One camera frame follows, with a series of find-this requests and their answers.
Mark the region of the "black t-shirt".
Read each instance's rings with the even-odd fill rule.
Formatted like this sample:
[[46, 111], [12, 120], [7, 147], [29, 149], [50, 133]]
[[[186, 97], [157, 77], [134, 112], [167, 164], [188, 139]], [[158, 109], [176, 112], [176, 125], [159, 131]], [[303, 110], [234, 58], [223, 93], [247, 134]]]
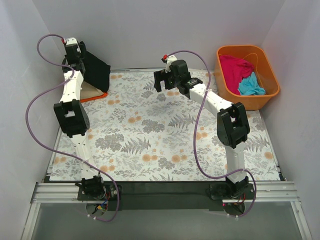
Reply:
[[107, 93], [110, 87], [111, 66], [89, 52], [83, 41], [79, 43], [79, 47], [85, 68], [84, 81]]

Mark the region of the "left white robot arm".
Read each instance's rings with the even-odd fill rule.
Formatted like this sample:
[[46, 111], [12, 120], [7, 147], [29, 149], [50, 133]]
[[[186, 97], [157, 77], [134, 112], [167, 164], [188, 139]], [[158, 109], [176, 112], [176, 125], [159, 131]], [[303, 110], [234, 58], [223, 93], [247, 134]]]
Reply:
[[76, 38], [62, 40], [66, 52], [62, 61], [65, 85], [59, 103], [53, 110], [63, 133], [71, 140], [76, 156], [81, 158], [81, 183], [78, 184], [82, 194], [95, 200], [106, 196], [106, 187], [94, 164], [87, 131], [90, 128], [89, 117], [81, 103], [82, 83], [84, 82], [85, 65], [83, 62], [85, 49]]

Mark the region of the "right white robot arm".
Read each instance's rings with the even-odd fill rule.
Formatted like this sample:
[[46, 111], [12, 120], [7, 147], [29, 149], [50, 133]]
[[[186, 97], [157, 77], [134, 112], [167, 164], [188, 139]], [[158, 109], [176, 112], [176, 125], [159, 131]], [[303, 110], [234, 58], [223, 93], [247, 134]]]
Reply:
[[221, 197], [239, 198], [249, 186], [244, 170], [244, 148], [250, 126], [244, 105], [227, 101], [208, 89], [200, 79], [191, 76], [184, 60], [165, 55], [162, 62], [166, 64], [165, 69], [153, 74], [156, 91], [161, 92], [161, 83], [164, 82], [165, 89], [177, 88], [180, 94], [199, 103], [202, 109], [216, 117], [217, 137], [224, 145], [228, 169], [223, 176], [225, 182], [214, 190]]

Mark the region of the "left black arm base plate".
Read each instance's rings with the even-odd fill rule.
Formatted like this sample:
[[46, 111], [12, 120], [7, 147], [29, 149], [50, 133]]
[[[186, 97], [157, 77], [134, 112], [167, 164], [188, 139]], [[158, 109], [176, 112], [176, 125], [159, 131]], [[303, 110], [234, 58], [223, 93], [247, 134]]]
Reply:
[[107, 184], [104, 187], [94, 186], [86, 190], [79, 189], [77, 200], [78, 201], [102, 201], [111, 200], [116, 201], [121, 198], [122, 186], [119, 185], [118, 189], [113, 184]]

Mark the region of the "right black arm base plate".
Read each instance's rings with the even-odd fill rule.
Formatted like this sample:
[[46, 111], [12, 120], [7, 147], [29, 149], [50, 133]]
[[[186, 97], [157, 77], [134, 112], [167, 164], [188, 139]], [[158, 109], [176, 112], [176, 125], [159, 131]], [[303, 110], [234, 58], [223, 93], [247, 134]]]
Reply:
[[231, 186], [226, 182], [213, 182], [209, 188], [205, 190], [208, 197], [212, 200], [252, 200], [254, 197], [254, 186], [248, 184], [245, 188], [238, 191], [233, 191]]

